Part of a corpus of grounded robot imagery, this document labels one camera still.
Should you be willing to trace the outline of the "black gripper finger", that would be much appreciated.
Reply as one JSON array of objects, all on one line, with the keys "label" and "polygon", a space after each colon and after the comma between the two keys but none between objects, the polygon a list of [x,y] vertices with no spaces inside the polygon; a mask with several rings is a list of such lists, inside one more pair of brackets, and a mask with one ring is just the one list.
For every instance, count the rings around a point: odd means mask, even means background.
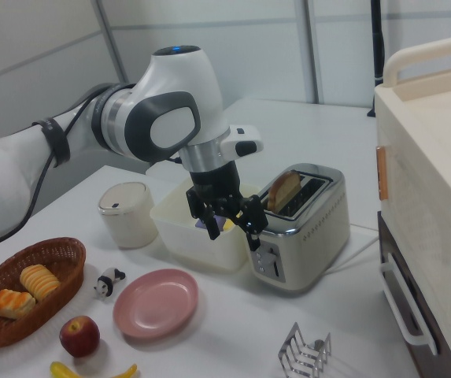
[{"label": "black gripper finger", "polygon": [[235,224],[245,232],[250,251],[256,251],[261,245],[259,234],[268,226],[264,207],[258,195],[243,198],[239,205]]},{"label": "black gripper finger", "polygon": [[216,215],[214,209],[211,206],[205,207],[205,212],[203,215],[203,223],[211,240],[215,240],[221,233],[220,226],[218,224],[218,219],[221,215]]}]

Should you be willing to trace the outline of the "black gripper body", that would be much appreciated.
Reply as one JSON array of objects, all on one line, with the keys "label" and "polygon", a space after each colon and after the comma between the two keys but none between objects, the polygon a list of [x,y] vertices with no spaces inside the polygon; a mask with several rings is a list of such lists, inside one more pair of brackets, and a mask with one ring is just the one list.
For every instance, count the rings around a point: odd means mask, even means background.
[{"label": "black gripper body", "polygon": [[212,210],[222,217],[234,219],[242,212],[248,220],[260,219],[260,199],[257,195],[244,197],[240,192],[240,179],[234,161],[208,172],[192,172],[193,186],[187,191],[187,201],[193,218],[205,217]]}]

